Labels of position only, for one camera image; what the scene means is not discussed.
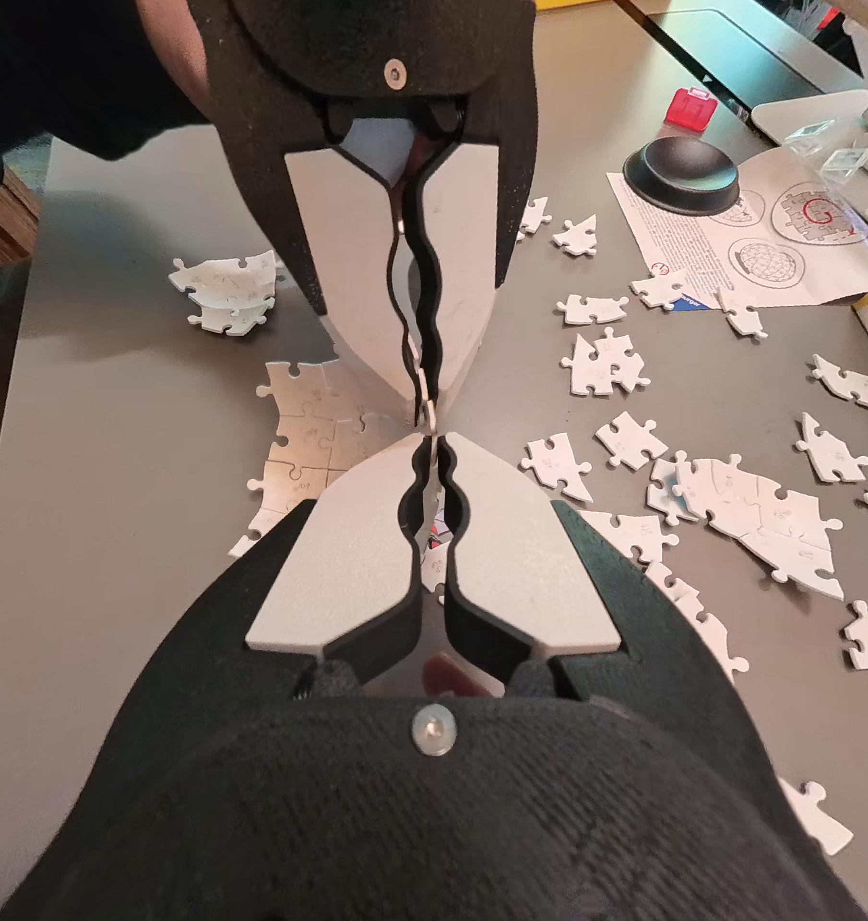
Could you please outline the large curved white puzzle section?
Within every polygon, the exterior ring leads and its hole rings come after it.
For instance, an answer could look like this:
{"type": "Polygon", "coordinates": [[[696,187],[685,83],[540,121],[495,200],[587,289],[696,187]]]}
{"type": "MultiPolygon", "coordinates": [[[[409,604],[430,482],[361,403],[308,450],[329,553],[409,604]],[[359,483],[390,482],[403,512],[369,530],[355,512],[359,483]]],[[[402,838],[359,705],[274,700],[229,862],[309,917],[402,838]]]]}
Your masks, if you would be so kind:
{"type": "Polygon", "coordinates": [[[262,475],[247,483],[261,496],[246,533],[229,550],[241,558],[301,501],[317,499],[341,475],[408,434],[398,419],[369,405],[362,386],[340,359],[322,363],[268,362],[278,424],[262,475]]]}

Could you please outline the small assembled puzzle cluster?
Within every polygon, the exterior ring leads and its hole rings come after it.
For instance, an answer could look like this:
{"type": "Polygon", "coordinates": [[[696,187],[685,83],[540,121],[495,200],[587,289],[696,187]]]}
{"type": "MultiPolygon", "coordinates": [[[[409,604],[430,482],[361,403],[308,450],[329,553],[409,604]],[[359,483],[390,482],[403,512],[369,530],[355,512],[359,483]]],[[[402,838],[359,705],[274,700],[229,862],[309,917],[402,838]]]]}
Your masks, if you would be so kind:
{"type": "Polygon", "coordinates": [[[733,685],[735,684],[735,673],[749,672],[750,664],[747,659],[739,656],[733,657],[729,654],[727,628],[714,614],[704,610],[704,605],[699,601],[698,590],[673,576],[670,569],[657,561],[647,566],[645,575],[676,606],[684,619],[703,640],[733,685]]]}

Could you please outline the black round ball stand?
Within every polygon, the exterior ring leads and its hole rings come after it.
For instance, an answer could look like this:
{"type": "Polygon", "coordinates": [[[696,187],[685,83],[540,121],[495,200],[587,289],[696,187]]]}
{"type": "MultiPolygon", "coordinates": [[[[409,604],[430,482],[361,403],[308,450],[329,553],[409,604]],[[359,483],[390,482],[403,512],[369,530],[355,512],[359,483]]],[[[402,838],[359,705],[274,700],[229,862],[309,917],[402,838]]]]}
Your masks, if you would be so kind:
{"type": "Polygon", "coordinates": [[[739,170],[719,148],[686,136],[665,136],[624,162],[624,181],[643,200],[686,216],[726,212],[739,201],[739,170]]]}

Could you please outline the white puzzle pieces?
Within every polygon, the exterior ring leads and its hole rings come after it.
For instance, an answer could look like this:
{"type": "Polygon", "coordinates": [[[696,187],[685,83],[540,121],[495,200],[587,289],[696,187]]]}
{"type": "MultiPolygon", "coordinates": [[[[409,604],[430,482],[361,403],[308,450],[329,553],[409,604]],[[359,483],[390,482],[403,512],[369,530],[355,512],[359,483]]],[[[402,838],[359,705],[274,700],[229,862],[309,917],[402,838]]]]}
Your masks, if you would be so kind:
{"type": "MultiPolygon", "coordinates": [[[[535,370],[552,396],[570,392],[561,411],[539,404],[545,420],[527,434],[524,467],[562,494],[646,577],[652,562],[698,590],[704,610],[727,628],[732,657],[748,660],[735,684],[751,707],[780,788],[832,856],[849,847],[868,860],[868,395],[835,396],[825,379],[868,371],[868,337],[848,298],[817,306],[755,307],[728,291],[682,310],[676,277],[662,278],[672,311],[634,297],[570,296],[542,321],[552,335],[535,370]],[[699,521],[668,524],[647,504],[658,458],[728,460],[816,496],[832,531],[837,601],[773,580],[771,567],[699,521]]],[[[653,588],[662,592],[651,581],[653,588]]]]}

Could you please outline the clear plastic bag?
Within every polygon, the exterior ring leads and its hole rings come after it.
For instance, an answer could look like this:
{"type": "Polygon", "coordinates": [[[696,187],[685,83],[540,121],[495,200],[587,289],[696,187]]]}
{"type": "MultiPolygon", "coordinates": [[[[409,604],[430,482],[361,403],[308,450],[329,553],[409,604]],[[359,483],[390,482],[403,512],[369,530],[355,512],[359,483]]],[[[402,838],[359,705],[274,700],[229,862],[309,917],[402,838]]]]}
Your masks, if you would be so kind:
{"type": "Polygon", "coordinates": [[[782,146],[824,182],[842,185],[868,161],[868,123],[862,116],[819,121],[788,135],[782,146]]]}

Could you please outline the printed paper instruction sheet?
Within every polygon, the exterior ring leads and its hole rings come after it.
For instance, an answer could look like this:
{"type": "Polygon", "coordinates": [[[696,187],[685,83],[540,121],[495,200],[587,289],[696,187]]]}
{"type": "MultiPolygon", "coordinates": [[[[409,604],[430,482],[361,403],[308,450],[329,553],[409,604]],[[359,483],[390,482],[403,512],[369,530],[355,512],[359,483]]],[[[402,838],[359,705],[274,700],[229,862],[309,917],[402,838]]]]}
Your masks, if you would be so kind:
{"type": "Polygon", "coordinates": [[[692,217],[639,198],[622,173],[612,191],[647,267],[684,270],[709,304],[722,288],[755,307],[817,306],[868,293],[868,225],[795,155],[777,147],[739,166],[739,201],[692,217]]]}

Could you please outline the person's left forearm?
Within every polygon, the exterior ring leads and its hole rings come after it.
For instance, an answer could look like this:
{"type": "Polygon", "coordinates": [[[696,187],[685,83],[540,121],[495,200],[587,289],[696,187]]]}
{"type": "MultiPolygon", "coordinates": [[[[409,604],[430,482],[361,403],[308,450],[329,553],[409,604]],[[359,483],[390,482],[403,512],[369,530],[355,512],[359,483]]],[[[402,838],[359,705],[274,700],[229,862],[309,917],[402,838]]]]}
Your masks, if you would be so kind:
{"type": "Polygon", "coordinates": [[[49,133],[105,160],[206,124],[143,30],[136,1],[0,1],[4,155],[49,133]]]}

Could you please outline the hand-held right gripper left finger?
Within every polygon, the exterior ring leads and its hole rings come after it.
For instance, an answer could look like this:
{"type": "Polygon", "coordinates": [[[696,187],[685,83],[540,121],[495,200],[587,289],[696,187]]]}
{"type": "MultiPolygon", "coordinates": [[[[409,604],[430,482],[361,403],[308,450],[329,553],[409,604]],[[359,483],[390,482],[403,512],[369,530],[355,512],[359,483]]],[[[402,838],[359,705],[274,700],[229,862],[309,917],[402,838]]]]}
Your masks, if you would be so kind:
{"type": "Polygon", "coordinates": [[[361,683],[414,650],[432,446],[410,434],[326,488],[249,628],[250,649],[344,661],[361,683]]]}

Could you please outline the person's right hand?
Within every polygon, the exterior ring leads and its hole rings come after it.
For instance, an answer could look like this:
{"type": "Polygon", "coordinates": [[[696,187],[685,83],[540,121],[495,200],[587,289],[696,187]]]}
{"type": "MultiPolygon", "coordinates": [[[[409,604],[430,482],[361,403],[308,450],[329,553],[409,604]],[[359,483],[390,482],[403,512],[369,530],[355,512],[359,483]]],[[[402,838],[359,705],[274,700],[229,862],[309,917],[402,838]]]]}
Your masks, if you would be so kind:
{"type": "Polygon", "coordinates": [[[428,697],[493,697],[493,693],[444,653],[429,658],[421,671],[428,697]]]}

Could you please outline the white board stand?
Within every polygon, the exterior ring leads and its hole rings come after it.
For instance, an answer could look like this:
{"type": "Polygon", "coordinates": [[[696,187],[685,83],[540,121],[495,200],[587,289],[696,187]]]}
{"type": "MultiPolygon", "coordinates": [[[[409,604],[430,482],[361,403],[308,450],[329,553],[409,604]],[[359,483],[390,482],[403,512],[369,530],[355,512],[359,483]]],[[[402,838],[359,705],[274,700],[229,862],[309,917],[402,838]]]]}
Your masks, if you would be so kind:
{"type": "Polygon", "coordinates": [[[764,103],[750,113],[753,125],[776,144],[804,126],[857,116],[868,123],[868,92],[864,88],[764,103]]]}

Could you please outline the flat assembled white puzzle section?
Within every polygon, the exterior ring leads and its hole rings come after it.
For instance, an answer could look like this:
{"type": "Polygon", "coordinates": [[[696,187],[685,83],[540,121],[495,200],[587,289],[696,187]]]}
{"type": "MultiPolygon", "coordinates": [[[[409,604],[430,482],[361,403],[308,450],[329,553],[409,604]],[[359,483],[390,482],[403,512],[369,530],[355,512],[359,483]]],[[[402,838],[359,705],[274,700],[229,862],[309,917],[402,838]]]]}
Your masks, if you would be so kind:
{"type": "Polygon", "coordinates": [[[780,484],[740,467],[741,456],[727,461],[689,459],[678,451],[672,460],[656,459],[650,472],[647,504],[664,513],[668,524],[699,521],[730,537],[772,570],[779,583],[842,601],[834,576],[829,533],[841,520],[825,519],[819,499],[794,490],[779,494],[780,484]]]}

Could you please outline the small red plastic cube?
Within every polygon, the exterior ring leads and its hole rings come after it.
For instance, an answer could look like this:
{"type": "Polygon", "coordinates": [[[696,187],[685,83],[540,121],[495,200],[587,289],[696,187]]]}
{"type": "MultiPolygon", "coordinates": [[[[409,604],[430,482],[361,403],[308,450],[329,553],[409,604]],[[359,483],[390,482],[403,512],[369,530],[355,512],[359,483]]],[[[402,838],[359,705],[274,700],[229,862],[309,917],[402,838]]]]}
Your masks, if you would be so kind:
{"type": "Polygon", "coordinates": [[[706,90],[698,87],[681,87],[670,101],[665,123],[701,134],[707,128],[717,107],[718,99],[706,90]]]}

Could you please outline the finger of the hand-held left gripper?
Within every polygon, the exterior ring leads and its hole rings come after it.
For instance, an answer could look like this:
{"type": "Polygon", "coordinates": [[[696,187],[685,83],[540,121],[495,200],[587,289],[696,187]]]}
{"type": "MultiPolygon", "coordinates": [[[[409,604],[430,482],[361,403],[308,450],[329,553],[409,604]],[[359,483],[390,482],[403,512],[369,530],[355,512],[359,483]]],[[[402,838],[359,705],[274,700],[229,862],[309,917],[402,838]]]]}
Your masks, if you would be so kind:
{"type": "Polygon", "coordinates": [[[391,190],[416,130],[356,119],[342,144],[285,153],[324,303],[321,322],[375,411],[415,426],[420,395],[408,325],[392,293],[399,232],[391,190]]]}
{"type": "Polygon", "coordinates": [[[468,375],[496,299],[498,164],[495,144],[449,144],[405,191],[421,368],[439,421],[468,375]]]}

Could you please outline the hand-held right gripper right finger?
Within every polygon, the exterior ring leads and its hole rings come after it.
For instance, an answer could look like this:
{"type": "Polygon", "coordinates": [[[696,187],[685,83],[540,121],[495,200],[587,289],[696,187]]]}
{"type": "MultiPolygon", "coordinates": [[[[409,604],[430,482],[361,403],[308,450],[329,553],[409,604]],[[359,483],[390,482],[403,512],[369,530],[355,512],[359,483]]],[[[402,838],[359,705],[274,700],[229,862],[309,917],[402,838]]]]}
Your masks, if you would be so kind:
{"type": "Polygon", "coordinates": [[[617,651],[622,639],[552,501],[455,432],[440,436],[448,549],[444,621],[501,683],[524,661],[617,651]]]}

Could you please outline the small fan-shaped puzzle section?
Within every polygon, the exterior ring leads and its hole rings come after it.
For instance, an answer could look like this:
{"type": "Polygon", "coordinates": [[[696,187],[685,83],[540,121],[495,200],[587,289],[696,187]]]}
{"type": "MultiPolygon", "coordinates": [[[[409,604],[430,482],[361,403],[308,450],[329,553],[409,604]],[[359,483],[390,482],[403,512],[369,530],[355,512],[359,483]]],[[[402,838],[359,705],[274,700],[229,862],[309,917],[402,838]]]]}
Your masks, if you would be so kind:
{"type": "Polygon", "coordinates": [[[174,259],[168,280],[186,293],[198,312],[190,325],[230,337],[242,337],[267,322],[275,303],[277,269],[285,265],[272,249],[245,259],[205,260],[186,266],[174,259]]]}

